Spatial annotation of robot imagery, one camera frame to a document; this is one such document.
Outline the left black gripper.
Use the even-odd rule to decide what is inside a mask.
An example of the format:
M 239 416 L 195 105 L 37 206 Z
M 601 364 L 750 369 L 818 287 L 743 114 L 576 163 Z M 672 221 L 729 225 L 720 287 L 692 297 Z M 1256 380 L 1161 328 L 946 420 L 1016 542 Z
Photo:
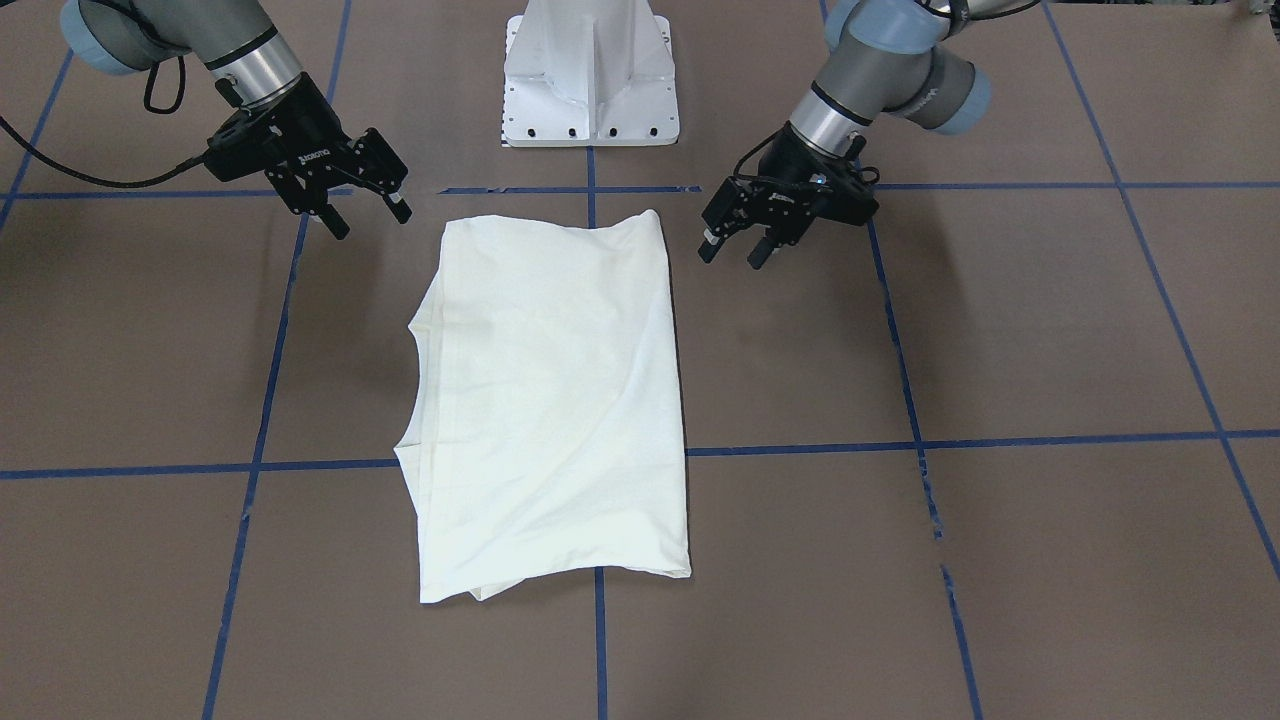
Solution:
M 829 156 L 790 124 L 771 135 L 739 160 L 701 211 L 699 258 L 712 263 L 727 238 L 762 225 L 764 234 L 748 255 L 750 268 L 760 270 L 782 247 L 795 246 L 815 219 L 867 224 L 879 209 L 873 195 L 879 172 L 855 168 L 865 146 L 855 133 L 845 152 Z

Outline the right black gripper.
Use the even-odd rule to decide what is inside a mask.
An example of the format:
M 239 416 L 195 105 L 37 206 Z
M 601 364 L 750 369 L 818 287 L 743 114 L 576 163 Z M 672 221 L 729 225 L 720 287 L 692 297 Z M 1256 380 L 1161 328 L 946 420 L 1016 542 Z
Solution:
M 307 72 L 266 102 L 238 109 L 207 145 L 205 167 L 216 179 L 262 172 L 292 213 L 317 218 L 335 240 L 349 233 L 329 199 L 342 184 L 378 193 L 401 225 L 413 214 L 401 196 L 407 165 L 376 128 L 351 138 Z

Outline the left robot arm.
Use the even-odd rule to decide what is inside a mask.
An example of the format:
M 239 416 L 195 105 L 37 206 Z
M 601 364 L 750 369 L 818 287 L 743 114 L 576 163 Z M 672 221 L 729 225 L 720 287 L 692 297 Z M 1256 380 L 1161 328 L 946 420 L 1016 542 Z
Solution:
M 760 227 L 748 258 L 760 269 L 818 219 L 867 224 L 879 173 L 858 159 L 877 117 L 960 135 L 986 114 L 989 78 L 945 46 L 974 19 L 966 1 L 841 1 L 826 22 L 828 59 L 801 101 L 748 152 L 754 170 L 736 164 L 701 211 L 700 259 L 713 261 L 730 237 Z

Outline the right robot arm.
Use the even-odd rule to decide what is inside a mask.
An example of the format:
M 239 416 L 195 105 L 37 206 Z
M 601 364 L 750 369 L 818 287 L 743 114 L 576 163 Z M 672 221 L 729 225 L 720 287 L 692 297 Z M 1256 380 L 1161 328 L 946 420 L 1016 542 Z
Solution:
M 379 195 L 399 223 L 407 165 L 376 131 L 348 136 L 325 94 L 257 1 L 67 1 L 69 49 L 111 76 L 155 72 L 197 58 L 232 115 L 197 158 L 223 182 L 264 174 L 297 215 L 316 217 L 337 238 L 348 225 L 329 193 L 343 184 Z

